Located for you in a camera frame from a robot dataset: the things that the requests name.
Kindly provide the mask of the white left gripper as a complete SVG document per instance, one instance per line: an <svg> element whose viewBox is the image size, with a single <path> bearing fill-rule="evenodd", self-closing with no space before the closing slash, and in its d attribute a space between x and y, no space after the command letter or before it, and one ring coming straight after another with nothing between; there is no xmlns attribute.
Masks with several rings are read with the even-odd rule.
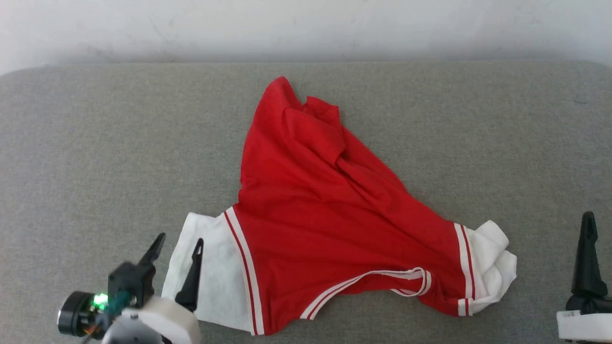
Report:
<svg viewBox="0 0 612 344"><path fill-rule="evenodd" d="M153 267L165 240L166 233L155 238L138 262L139 268ZM144 332L147 332L149 337L157 335L160 340L166 338L172 344L200 344L199 322L192 312L196 311L199 298L203 246L204 240L199 238L191 255L191 266L175 300L152 296L140 309L124 309L121 319L127 321L131 331L140 331L131 334L131 338L138 337L142 341L146 337Z"/></svg>

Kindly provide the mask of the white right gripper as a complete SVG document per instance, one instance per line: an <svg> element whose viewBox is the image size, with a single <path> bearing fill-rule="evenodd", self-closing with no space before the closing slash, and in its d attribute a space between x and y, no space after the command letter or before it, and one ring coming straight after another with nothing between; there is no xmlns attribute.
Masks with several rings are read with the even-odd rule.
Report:
<svg viewBox="0 0 612 344"><path fill-rule="evenodd" d="M601 278L597 239L594 213L585 212L573 270L573 295L564 311L557 312L558 336L567 342L612 343L612 299L604 298L608 288Z"/></svg>

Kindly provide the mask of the red and white jersey shirt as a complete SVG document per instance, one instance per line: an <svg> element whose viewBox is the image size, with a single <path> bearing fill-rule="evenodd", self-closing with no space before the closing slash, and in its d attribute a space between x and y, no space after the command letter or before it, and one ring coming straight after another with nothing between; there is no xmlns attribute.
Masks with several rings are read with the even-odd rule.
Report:
<svg viewBox="0 0 612 344"><path fill-rule="evenodd" d="M446 220L341 124L339 108L268 85L243 147L238 202L189 213L164 281L175 298L203 240L196 317L251 335L314 320L335 296L392 291L451 316L501 300L517 258L493 221Z"/></svg>

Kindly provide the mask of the black cylinder with green light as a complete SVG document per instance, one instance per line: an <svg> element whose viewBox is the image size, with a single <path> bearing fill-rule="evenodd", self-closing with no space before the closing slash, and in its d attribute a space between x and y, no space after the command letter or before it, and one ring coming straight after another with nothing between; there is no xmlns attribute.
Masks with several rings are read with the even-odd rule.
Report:
<svg viewBox="0 0 612 344"><path fill-rule="evenodd" d="M103 330L95 330L98 314L105 311L109 302L106 294L74 291L58 311L56 323L59 333L72 337L91 336L100 340Z"/></svg>

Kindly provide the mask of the grey fabric sofa seat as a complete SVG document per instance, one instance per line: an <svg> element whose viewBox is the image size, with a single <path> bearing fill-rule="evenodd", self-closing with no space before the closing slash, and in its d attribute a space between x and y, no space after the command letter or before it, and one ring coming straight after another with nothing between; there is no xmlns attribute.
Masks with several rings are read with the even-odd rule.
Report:
<svg viewBox="0 0 612 344"><path fill-rule="evenodd" d="M565 344L584 211L612 296L612 68L589 62L105 64L0 76L0 344L79 344L55 318L104 292L161 232L160 291L188 213L236 202L267 85L343 124L447 219L493 220L518 257L503 299L454 318L393 292L338 296L270 337L201 323L204 344Z"/></svg>

